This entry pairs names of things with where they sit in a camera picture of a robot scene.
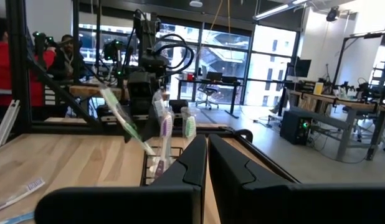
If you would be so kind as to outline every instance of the gray floor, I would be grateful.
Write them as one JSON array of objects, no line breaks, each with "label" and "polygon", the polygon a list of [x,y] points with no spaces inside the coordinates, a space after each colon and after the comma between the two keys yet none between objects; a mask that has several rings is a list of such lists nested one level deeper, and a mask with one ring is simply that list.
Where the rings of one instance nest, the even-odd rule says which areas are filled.
[{"label": "gray floor", "polygon": [[[254,145],[303,183],[385,182],[385,152],[382,150],[376,152],[373,161],[366,161],[364,156],[367,149],[348,149],[344,158],[346,163],[342,163],[330,159],[336,156],[339,143],[337,141],[320,136],[316,140],[315,148],[294,146],[279,136],[277,125],[266,128],[263,124],[267,123],[269,108],[236,106],[235,115],[240,116],[239,119],[234,119],[224,112],[229,109],[227,105],[221,105],[218,110],[216,107],[206,110],[203,105],[198,108],[203,112],[203,116],[198,117],[200,122],[251,130],[254,134]],[[259,123],[252,121],[259,118]]]}]

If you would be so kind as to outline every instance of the black desk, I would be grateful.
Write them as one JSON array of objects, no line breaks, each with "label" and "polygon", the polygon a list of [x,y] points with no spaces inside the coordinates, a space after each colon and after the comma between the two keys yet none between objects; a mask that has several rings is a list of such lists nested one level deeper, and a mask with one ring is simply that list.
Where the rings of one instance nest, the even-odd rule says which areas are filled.
[{"label": "black desk", "polygon": [[229,115],[231,115],[233,118],[239,118],[238,116],[234,115],[234,105],[235,105],[235,96],[237,95],[237,87],[238,86],[243,86],[241,85],[241,83],[237,82],[237,83],[224,83],[224,82],[210,82],[210,81],[207,81],[207,80],[193,80],[193,81],[189,81],[189,80],[185,80],[185,79],[182,79],[182,78],[176,78],[177,80],[179,80],[179,88],[178,88],[178,100],[180,100],[180,94],[181,94],[181,84],[183,82],[185,83],[199,83],[199,84],[210,84],[210,85],[222,85],[222,86],[233,86],[233,90],[232,90],[232,99],[231,99],[231,105],[230,105],[230,111],[227,111],[225,110],[226,113],[228,113]]}]

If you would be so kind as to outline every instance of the white wall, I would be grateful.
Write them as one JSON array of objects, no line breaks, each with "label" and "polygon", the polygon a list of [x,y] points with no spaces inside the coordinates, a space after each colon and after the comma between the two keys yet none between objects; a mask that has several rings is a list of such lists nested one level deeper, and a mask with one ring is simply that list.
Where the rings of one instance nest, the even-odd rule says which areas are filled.
[{"label": "white wall", "polygon": [[[358,1],[354,33],[385,29],[385,0]],[[344,54],[338,83],[357,85],[358,78],[369,80],[381,38],[358,39]]]},{"label": "white wall", "polygon": [[311,60],[307,80],[325,77],[326,64],[332,80],[343,38],[353,32],[354,22],[347,19],[327,22],[325,14],[307,9],[304,24],[299,55],[301,59]]},{"label": "white wall", "polygon": [[26,19],[31,33],[44,32],[60,41],[71,34],[72,2],[69,0],[26,0]]}]

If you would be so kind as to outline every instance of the computer tower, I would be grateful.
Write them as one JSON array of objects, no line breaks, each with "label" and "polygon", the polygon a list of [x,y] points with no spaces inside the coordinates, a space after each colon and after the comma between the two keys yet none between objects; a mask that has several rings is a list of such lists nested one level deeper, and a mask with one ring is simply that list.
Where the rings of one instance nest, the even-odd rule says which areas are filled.
[{"label": "computer tower", "polygon": [[298,112],[286,111],[281,122],[280,136],[291,144],[305,145],[309,135],[311,118]]}]

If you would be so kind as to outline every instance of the red shirt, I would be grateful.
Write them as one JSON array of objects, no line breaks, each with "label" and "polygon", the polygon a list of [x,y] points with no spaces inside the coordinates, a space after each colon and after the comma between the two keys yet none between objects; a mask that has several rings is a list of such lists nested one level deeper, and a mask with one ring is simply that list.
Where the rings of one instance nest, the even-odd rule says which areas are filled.
[{"label": "red shirt", "polygon": [[[53,64],[55,53],[52,51],[46,51],[43,54],[43,58],[47,67]],[[43,106],[44,102],[44,86],[37,80],[37,75],[30,72],[30,93],[31,93],[31,106]],[[8,43],[0,42],[0,89],[12,90],[11,88],[11,71],[10,71],[10,58]],[[12,100],[11,95],[0,95],[0,106],[9,106]]]}]

